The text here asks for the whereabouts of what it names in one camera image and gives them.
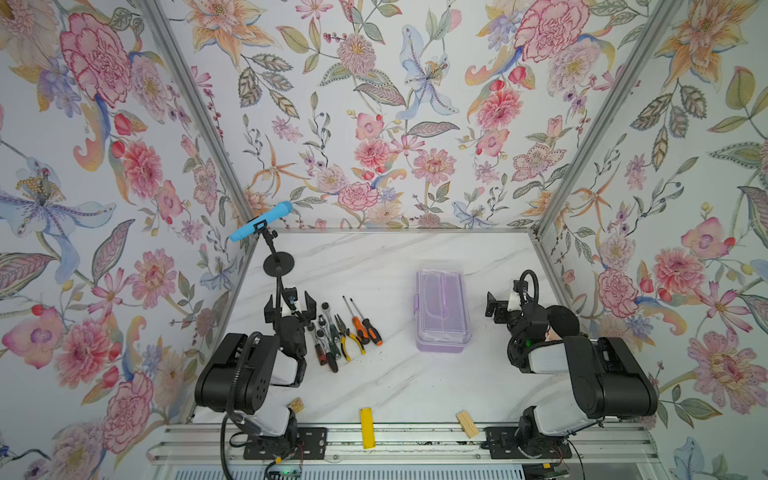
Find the purple plastic tool box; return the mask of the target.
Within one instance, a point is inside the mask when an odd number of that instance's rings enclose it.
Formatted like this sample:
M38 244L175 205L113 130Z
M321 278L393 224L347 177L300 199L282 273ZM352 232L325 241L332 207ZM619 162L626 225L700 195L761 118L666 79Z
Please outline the purple plastic tool box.
M471 339L463 273L455 269L418 270L414 317L419 350L461 353Z

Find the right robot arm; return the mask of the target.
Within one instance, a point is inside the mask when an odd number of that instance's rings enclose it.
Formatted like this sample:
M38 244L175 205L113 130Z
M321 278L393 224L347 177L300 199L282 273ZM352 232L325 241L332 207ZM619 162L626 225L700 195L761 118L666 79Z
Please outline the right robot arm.
M580 333L574 312L544 307L527 295L519 303L486 297L485 315L510 333L507 357L523 374L565 375L569 389L525 408L513 436L495 444L528 458L559 453L569 437L606 417L632 419L654 414L658 394L626 342L590 339Z

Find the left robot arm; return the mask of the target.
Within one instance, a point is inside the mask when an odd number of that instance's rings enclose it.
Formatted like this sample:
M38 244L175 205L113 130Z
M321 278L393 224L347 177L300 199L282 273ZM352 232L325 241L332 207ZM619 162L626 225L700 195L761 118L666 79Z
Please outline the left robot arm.
M303 382L308 353L306 328L317 317L317 303L288 290L282 307L270 302L265 321L272 335L229 333L198 377L195 403L222 413L241 432L268 439L284 437L295 425L295 413L269 397L272 386L296 388Z

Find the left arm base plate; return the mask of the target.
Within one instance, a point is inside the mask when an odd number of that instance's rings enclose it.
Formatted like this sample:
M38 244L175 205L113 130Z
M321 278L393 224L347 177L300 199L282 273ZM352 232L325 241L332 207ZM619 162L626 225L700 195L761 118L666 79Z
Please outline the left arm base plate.
M278 437L251 436L248 438L243 458L245 460L272 461L324 460L328 445L328 429L325 427L289 428Z

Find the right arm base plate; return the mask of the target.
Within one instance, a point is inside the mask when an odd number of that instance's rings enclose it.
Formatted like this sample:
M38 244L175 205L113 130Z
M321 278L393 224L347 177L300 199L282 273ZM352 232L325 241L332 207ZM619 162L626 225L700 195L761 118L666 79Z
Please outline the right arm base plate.
M570 459L573 454L565 437L551 437L539 433L523 432L518 427L487 427L480 448L488 450L494 460Z

